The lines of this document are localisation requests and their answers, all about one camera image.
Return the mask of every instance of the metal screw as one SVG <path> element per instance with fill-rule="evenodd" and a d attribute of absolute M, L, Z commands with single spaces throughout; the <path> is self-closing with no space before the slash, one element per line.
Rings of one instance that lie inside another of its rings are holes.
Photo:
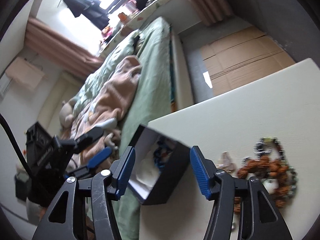
<path fill-rule="evenodd" d="M 75 177 L 69 177 L 67 178 L 67 182 L 68 183 L 74 183 L 76 181 L 76 178 Z"/>
<path fill-rule="evenodd" d="M 108 175 L 110 175 L 110 173 L 111 173 L 111 171 L 109 171 L 109 170 L 103 170 L 103 171 L 100 172 L 100 174 L 102 176 L 108 176 Z"/>
<path fill-rule="evenodd" d="M 257 177 L 252 177 L 250 178 L 250 180 L 254 183 L 258 183 L 259 182 L 259 179 Z"/>
<path fill-rule="evenodd" d="M 226 173 L 224 170 L 217 170 L 216 171 L 216 174 L 219 176 L 219 175 L 222 175 L 222 174 L 224 174 L 224 173 Z"/>

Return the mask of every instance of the black cable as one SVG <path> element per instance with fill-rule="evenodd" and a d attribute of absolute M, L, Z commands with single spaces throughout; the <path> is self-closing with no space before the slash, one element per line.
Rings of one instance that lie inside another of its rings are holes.
<path fill-rule="evenodd" d="M 3 127 L 5 133 L 7 134 L 8 138 L 9 138 L 11 144 L 12 144 L 12 147 L 13 147 L 14 151 L 16 152 L 16 154 L 17 154 L 17 156 L 18 156 L 23 168 L 26 170 L 26 172 L 29 175 L 30 179 L 32 179 L 33 182 L 35 182 L 36 185 L 41 189 L 41 191 L 44 193 L 45 198 L 50 200 L 51 199 L 50 194 L 47 192 L 47 190 L 44 188 L 44 186 L 38 181 L 38 179 L 33 175 L 30 167 L 28 166 L 25 158 L 22 155 L 22 152 L 20 151 L 20 148 L 19 148 L 19 146 L 17 144 L 17 141 L 14 138 L 14 135 L 13 135 L 13 133 L 12 133 L 7 121 L 4 119 L 4 117 L 2 116 L 1 113 L 0 113 L 0 124 Z"/>

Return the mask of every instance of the green duvet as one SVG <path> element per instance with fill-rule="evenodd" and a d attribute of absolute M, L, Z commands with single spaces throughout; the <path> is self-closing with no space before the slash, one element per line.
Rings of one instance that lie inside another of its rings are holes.
<path fill-rule="evenodd" d="M 170 26 L 160 17 L 142 33 L 145 41 L 137 55 L 142 65 L 141 77 L 131 108 L 120 124 L 120 156 L 139 124 L 147 125 L 171 113 Z M 122 239 L 139 239 L 140 204 L 128 188 L 118 202 L 113 202 L 113 208 Z"/>

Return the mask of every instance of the green bedsheet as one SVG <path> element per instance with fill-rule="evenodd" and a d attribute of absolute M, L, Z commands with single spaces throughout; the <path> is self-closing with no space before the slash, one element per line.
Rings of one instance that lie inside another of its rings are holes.
<path fill-rule="evenodd" d="M 110 75 L 116 69 L 116 66 L 126 57 L 134 52 L 134 38 L 139 35 L 136 30 L 130 33 L 116 48 L 108 55 L 102 66 L 94 73 L 89 75 L 75 98 L 77 103 L 73 109 L 73 116 L 78 114 L 99 94 L 103 84 L 109 79 Z"/>
<path fill-rule="evenodd" d="M 120 123 L 120 157 L 139 124 L 147 125 L 171 113 L 170 26 L 160 17 L 145 28 L 143 37 L 145 41 L 137 55 L 142 65 L 141 77 L 131 108 Z M 130 189 L 118 202 L 113 202 L 113 208 L 122 239 L 138 240 L 140 204 Z"/>

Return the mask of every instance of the black jewelry box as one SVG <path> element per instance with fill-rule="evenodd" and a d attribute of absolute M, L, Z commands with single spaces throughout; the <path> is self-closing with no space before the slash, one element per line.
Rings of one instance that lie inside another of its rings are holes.
<path fill-rule="evenodd" d="M 151 151 L 151 148 L 154 147 L 160 137 L 170 140 L 173 149 L 154 186 L 148 188 L 137 179 L 136 172 L 140 172 L 138 168 L 141 161 Z M 135 148 L 136 161 L 128 187 L 142 205 L 166 203 L 189 165 L 190 148 L 143 125 L 137 128 L 129 146 Z"/>

